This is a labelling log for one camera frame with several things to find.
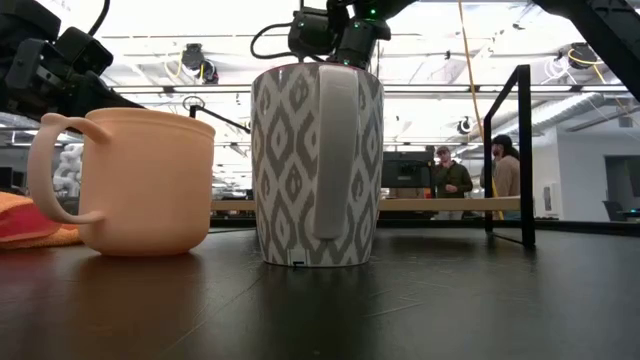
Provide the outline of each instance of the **patterned mug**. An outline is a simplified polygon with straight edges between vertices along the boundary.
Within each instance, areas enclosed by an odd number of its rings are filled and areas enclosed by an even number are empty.
[[[380,81],[337,64],[271,69],[252,85],[251,143],[264,261],[368,261],[382,170]]]

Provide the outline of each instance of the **monitor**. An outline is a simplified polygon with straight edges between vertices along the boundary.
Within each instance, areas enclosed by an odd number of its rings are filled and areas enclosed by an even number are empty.
[[[17,186],[19,188],[23,188],[26,186],[25,180],[26,177],[24,176],[24,172],[22,171],[14,171],[13,172],[13,186]]]
[[[13,184],[13,168],[0,167],[0,188],[11,189]]]
[[[430,188],[433,152],[387,152],[382,155],[383,188]]]

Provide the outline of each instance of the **white mug handle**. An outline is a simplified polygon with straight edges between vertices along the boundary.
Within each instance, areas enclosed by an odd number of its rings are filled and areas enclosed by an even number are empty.
[[[336,239],[345,230],[360,127],[358,74],[346,66],[323,65],[319,78],[320,131],[313,236]]]

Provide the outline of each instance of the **pink mug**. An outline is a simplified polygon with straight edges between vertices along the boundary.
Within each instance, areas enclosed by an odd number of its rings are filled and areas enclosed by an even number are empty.
[[[78,216],[62,209],[51,180],[54,144],[69,127],[85,134]],[[184,253],[209,229],[214,135],[203,122],[145,109],[46,114],[29,151],[29,191],[45,215],[78,224],[102,254]]]

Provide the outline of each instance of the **mug handle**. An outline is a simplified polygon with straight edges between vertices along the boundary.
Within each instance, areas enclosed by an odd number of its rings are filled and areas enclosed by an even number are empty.
[[[60,133],[69,127],[82,131],[99,145],[108,144],[111,140],[111,135],[85,118],[45,114],[41,119],[40,130],[29,150],[27,184],[33,202],[51,220],[62,224],[90,224],[104,219],[104,214],[101,211],[91,211],[87,214],[71,215],[60,206],[53,192],[51,180],[53,149]]]
[[[320,131],[313,236],[336,239],[345,230],[349,185],[360,127],[358,74],[320,66]]]

